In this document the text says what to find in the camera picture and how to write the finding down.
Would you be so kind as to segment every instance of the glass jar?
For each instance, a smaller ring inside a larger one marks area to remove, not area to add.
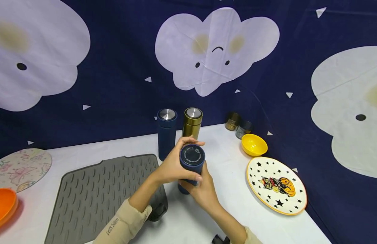
[[[251,122],[242,121],[239,126],[237,126],[236,137],[241,140],[245,134],[251,133],[252,129],[253,126]]]
[[[239,121],[240,115],[238,115],[238,113],[229,113],[226,119],[225,128],[227,130],[233,131],[237,128]]]

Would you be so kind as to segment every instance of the navy thermos bottle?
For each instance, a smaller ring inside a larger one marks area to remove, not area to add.
[[[177,113],[172,109],[162,109],[157,113],[157,138],[159,159],[164,161],[175,146]]]
[[[205,162],[205,151],[195,144],[187,144],[183,146],[180,151],[180,164],[184,169],[196,172],[198,174],[202,173],[203,163]],[[193,185],[196,185],[195,180],[185,180]],[[179,191],[185,195],[188,195],[188,191],[186,191],[181,185],[177,186]]]

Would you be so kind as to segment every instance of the floral placemat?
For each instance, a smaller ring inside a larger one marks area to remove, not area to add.
[[[0,188],[21,192],[40,180],[52,164],[48,152],[29,148],[0,159]]]

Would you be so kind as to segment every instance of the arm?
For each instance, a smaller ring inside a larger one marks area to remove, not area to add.
[[[136,236],[152,212],[152,207],[148,204],[160,185],[178,179],[197,181],[202,179],[199,174],[185,170],[180,165],[179,153],[185,143],[204,145],[204,142],[199,142],[194,138],[180,138],[160,167],[150,174],[129,199],[124,201],[93,244],[127,244]]]
[[[139,189],[129,198],[130,205],[139,212],[144,211],[158,187],[160,187],[160,182],[158,182],[156,175],[154,173],[150,174]]]
[[[261,244],[261,241],[249,230],[242,226],[219,203],[214,188],[214,182],[207,170],[206,161],[202,168],[202,182],[193,186],[186,181],[179,180],[179,184],[185,188],[195,201],[218,224],[222,231],[229,237],[232,244]]]
[[[152,213],[149,200],[159,186],[155,174],[150,174],[131,198],[124,201],[93,244],[127,244],[133,239]]]
[[[222,231],[229,237],[233,244],[245,244],[247,232],[233,216],[231,216],[221,205],[209,210],[208,214],[218,224]]]

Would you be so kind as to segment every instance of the orange bowl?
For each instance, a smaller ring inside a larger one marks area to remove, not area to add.
[[[0,226],[14,215],[18,203],[18,198],[13,190],[0,188]]]

